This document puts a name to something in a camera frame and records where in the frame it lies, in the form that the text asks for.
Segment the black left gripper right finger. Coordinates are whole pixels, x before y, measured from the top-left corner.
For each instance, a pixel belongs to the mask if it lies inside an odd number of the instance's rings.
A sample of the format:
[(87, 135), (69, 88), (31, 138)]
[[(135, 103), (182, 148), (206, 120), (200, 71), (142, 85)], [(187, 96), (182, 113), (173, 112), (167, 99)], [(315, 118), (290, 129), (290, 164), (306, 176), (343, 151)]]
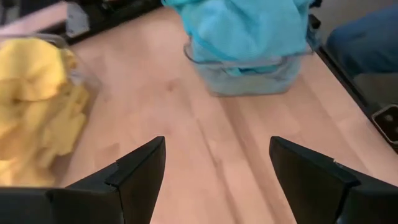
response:
[(279, 136), (269, 156), (297, 224), (398, 224), (398, 187)]

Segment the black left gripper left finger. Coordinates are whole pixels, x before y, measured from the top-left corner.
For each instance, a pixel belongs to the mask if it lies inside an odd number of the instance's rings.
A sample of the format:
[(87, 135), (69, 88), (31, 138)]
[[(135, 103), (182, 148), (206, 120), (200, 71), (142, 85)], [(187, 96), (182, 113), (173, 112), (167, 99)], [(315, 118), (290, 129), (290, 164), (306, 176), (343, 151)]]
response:
[(164, 178), (157, 136), (65, 187), (0, 187), (0, 224), (150, 224)]

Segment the teal microfiber towel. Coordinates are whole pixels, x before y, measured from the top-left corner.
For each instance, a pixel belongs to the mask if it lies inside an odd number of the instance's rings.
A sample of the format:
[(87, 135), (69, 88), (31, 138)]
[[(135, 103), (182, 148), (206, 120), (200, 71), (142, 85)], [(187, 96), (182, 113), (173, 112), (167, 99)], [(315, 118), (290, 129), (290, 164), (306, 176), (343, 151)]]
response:
[(233, 76), (233, 77), (239, 77), (243, 75), (260, 75), (260, 74), (267, 74), (267, 73), (273, 73), (277, 72), (279, 70), (278, 65), (266, 65), (266, 66), (260, 66), (260, 67), (253, 67), (253, 66), (230, 66), (226, 68), (222, 68), (221, 71), (225, 72), (226, 74)]

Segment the light blue microfiber towel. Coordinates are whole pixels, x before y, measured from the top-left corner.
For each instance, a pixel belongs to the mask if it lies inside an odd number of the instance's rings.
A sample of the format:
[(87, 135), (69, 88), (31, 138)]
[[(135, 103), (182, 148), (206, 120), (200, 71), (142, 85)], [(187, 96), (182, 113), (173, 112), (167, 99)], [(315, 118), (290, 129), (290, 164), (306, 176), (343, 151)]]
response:
[(276, 58), (306, 49), (313, 0), (161, 0), (181, 17), (198, 61)]

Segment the person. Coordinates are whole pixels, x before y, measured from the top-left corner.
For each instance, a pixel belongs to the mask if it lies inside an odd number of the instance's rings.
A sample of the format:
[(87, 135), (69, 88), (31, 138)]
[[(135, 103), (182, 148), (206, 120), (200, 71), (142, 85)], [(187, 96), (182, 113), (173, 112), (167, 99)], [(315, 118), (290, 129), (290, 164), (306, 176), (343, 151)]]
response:
[(398, 3), (336, 28), (326, 47), (351, 77), (398, 73)]

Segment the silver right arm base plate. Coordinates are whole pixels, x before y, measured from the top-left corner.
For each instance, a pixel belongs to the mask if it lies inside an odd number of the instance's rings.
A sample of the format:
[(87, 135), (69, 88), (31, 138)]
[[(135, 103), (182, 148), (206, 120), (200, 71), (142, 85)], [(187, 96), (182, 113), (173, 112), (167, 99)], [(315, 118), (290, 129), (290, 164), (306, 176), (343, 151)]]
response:
[(67, 3), (65, 30), (68, 37), (77, 37), (90, 30), (87, 13), (75, 2)]

